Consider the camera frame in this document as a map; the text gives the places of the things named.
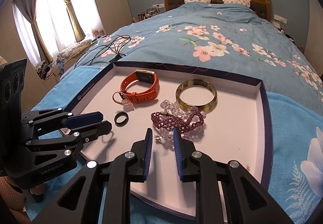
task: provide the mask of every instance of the amber bangle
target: amber bangle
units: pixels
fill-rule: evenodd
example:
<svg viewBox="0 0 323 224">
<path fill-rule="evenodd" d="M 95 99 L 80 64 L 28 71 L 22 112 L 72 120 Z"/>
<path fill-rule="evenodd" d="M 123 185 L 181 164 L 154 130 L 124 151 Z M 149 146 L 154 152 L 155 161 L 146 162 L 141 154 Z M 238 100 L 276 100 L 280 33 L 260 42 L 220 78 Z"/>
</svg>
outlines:
<svg viewBox="0 0 323 224">
<path fill-rule="evenodd" d="M 183 102 L 180 98 L 180 94 L 183 90 L 193 87 L 193 86 L 196 86 L 196 85 L 203 86 L 203 87 L 209 89 L 214 96 L 214 98 L 212 99 L 211 102 L 209 102 L 205 105 L 196 105 L 196 107 L 198 108 L 198 111 L 204 111 L 206 113 L 212 111 L 218 101 L 217 92 L 211 83 L 204 81 L 204 80 L 193 79 L 193 80 L 185 81 L 182 84 L 180 84 L 176 90 L 176 101 L 178 102 L 178 104 L 180 105 L 181 108 L 183 108 L 186 111 L 190 111 L 191 107 L 193 107 L 194 105 L 189 105 L 189 104 Z"/>
</svg>

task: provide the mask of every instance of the fern print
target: fern print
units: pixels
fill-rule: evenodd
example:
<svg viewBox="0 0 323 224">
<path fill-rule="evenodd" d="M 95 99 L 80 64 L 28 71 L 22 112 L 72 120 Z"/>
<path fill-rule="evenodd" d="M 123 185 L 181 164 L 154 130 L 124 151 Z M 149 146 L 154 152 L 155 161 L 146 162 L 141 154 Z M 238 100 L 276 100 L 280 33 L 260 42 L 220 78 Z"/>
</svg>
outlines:
<svg viewBox="0 0 323 224">
<path fill-rule="evenodd" d="M 293 169 L 293 182 L 290 185 L 294 187 L 288 190 L 288 193 L 292 192 L 292 194 L 285 200 L 285 202 L 290 201 L 290 205 L 285 209 L 285 212 L 293 210 L 289 217 L 295 224 L 304 224 L 315 210 L 320 199 L 309 187 L 307 179 L 298 170 L 295 161 Z"/>
</svg>

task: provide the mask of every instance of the watch face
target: watch face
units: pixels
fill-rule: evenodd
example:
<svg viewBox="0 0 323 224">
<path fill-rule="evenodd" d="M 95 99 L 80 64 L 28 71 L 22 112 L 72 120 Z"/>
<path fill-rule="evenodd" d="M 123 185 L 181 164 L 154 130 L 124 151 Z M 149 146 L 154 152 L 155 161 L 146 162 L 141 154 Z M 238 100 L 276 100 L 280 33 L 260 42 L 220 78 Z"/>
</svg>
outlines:
<svg viewBox="0 0 323 224">
<path fill-rule="evenodd" d="M 136 76 L 140 82 L 153 84 L 155 81 L 154 74 L 155 72 L 148 70 L 136 70 Z"/>
</svg>

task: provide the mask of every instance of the orange watch strap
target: orange watch strap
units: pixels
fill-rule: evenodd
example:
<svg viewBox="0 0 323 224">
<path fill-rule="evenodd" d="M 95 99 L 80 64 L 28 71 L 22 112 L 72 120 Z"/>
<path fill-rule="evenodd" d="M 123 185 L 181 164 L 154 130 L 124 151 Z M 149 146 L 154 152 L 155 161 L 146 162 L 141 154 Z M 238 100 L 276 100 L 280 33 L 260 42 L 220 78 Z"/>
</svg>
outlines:
<svg viewBox="0 0 323 224">
<path fill-rule="evenodd" d="M 122 81 L 122 83 L 120 85 L 120 91 L 125 91 L 127 86 L 136 80 L 138 80 L 136 73 L 135 72 L 131 73 L 129 76 L 127 76 Z M 143 102 L 148 102 L 148 101 L 154 100 L 158 95 L 158 91 L 159 91 L 159 79 L 158 79 L 157 74 L 155 73 L 154 74 L 154 83 L 148 90 L 146 90 L 142 93 L 125 92 L 125 95 L 129 98 L 130 102 L 132 102 L 134 104 L 138 104 L 138 103 L 143 103 Z"/>
</svg>

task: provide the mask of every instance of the window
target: window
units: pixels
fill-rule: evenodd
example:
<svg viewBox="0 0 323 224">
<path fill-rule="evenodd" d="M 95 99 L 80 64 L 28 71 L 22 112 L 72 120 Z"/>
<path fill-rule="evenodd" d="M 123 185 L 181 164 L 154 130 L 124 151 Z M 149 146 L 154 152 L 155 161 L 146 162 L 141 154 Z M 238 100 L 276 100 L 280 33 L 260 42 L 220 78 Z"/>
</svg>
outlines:
<svg viewBox="0 0 323 224">
<path fill-rule="evenodd" d="M 94 0 L 71 1 L 86 39 L 93 39 L 92 28 L 94 29 L 98 19 L 100 20 Z M 41 60 L 31 24 L 15 5 L 14 15 L 20 40 L 31 63 L 36 66 Z M 75 42 L 63 0 L 37 0 L 36 20 L 44 44 L 54 59 L 61 50 Z"/>
</svg>

